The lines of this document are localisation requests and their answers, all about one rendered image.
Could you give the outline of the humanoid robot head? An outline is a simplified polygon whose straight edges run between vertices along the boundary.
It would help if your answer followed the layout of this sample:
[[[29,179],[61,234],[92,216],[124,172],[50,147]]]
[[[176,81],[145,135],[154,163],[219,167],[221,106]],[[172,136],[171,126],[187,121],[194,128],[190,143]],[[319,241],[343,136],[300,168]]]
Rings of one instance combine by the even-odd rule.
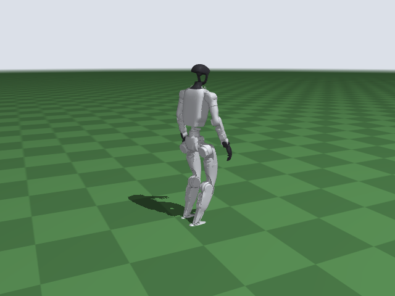
[[[209,68],[203,64],[197,64],[192,69],[191,72],[197,74],[198,81],[195,81],[194,85],[190,89],[202,89],[201,86],[206,84],[208,79],[208,74],[210,72]],[[201,82],[200,76],[205,75],[205,81]]]

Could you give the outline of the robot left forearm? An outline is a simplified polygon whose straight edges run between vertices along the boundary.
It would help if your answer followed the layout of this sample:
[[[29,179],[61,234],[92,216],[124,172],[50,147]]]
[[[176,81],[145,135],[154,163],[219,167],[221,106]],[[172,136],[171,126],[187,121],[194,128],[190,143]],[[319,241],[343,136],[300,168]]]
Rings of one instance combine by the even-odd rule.
[[[180,133],[182,133],[183,137],[186,137],[188,135],[188,133],[187,133],[187,128],[186,128],[186,125],[184,124],[184,121],[180,120],[177,117],[177,123],[178,123],[178,126],[179,126]]]

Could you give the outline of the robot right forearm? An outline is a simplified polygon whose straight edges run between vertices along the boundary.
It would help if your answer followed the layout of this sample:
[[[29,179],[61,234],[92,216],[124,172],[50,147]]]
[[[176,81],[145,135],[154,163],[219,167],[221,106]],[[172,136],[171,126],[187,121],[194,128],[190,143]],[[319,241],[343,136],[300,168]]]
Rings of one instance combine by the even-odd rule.
[[[216,130],[216,132],[218,134],[219,140],[221,141],[221,145],[222,145],[222,142],[226,142],[227,145],[228,145],[228,138],[226,136],[226,133],[225,133],[225,130],[224,130],[224,127],[223,127],[222,119],[220,117],[218,119],[219,119],[220,125],[216,126],[215,130]]]

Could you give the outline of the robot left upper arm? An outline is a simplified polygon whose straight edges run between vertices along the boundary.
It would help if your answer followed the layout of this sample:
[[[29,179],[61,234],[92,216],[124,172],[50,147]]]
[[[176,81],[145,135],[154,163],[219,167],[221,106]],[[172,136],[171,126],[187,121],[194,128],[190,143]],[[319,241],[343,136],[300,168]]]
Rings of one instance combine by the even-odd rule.
[[[176,115],[180,120],[183,120],[183,96],[184,96],[184,90],[181,90],[179,92],[179,101],[178,101],[178,107],[177,107],[177,112]]]

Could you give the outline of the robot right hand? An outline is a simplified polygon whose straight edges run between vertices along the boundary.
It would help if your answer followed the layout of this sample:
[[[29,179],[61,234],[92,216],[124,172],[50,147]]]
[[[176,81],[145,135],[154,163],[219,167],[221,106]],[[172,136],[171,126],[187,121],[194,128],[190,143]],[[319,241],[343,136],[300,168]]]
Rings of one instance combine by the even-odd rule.
[[[230,147],[230,143],[228,142],[228,145],[227,145],[227,143],[226,142],[222,142],[222,145],[223,145],[223,147],[226,147],[226,149],[227,149],[227,153],[228,153],[228,158],[227,158],[227,161],[229,161],[230,159],[231,159],[231,156],[232,156],[232,151],[231,151],[231,147]]]

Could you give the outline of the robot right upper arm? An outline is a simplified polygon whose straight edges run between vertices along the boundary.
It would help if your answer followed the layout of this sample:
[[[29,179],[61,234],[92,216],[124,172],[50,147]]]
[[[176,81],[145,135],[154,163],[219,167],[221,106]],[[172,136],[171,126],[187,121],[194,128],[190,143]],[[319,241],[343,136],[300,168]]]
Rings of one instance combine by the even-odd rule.
[[[219,126],[219,116],[218,116],[218,104],[217,104],[217,95],[214,92],[204,92],[204,100],[209,105],[210,114],[212,116],[211,124],[212,126]]]

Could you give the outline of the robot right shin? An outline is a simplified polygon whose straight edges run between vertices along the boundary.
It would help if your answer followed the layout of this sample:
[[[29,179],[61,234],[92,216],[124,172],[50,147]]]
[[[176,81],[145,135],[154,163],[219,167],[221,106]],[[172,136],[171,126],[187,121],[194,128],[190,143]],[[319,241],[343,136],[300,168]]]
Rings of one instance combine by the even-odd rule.
[[[204,212],[209,206],[210,200],[213,196],[214,188],[211,184],[206,184],[204,186],[203,192],[199,192],[196,202],[196,212],[193,219],[194,225],[198,225]],[[196,224],[195,224],[196,223]]]

